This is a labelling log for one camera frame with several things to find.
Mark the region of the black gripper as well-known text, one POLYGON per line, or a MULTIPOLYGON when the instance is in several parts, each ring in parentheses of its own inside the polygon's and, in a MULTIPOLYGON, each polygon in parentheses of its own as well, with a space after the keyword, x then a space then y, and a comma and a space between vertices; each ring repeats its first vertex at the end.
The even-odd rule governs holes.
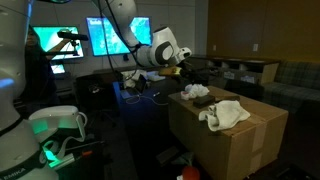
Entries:
POLYGON ((193 66, 183 64, 181 76, 192 84, 208 85, 210 72, 206 68, 195 69, 193 66))

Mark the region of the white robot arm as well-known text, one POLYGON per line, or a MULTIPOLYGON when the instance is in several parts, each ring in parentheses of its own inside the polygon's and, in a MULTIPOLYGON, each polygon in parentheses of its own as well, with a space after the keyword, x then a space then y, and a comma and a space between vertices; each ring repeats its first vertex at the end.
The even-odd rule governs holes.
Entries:
MULTIPOLYGON (((45 152, 31 124, 13 105, 25 89, 25 44, 34 0, 0 0, 0 175, 1 180, 59 180, 48 165, 45 152)), ((115 32, 129 49, 137 51, 137 64, 170 67, 192 52, 180 47, 168 27, 153 33, 154 41, 142 44, 129 24, 137 15, 134 0, 92 0, 100 12, 112 18, 115 32)))

